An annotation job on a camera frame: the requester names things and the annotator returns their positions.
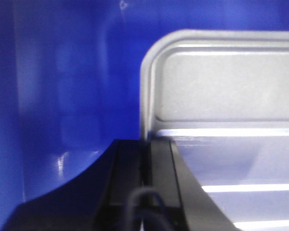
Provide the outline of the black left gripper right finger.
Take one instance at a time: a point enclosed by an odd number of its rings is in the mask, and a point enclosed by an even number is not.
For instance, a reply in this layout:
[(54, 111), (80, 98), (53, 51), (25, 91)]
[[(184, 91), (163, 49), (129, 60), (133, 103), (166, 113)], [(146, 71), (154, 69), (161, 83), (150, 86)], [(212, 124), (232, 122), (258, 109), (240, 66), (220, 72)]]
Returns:
[(152, 140), (147, 160), (147, 184), (158, 191), (176, 231), (237, 230), (204, 192), (175, 142)]

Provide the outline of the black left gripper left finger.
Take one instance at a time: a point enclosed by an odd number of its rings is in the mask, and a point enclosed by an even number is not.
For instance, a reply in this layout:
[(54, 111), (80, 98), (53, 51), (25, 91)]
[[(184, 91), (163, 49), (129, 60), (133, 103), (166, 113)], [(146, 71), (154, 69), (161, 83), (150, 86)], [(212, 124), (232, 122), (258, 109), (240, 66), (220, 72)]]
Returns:
[(3, 231), (120, 231), (124, 202), (141, 186), (141, 147), (114, 140), (85, 171), (63, 186), (20, 204)]

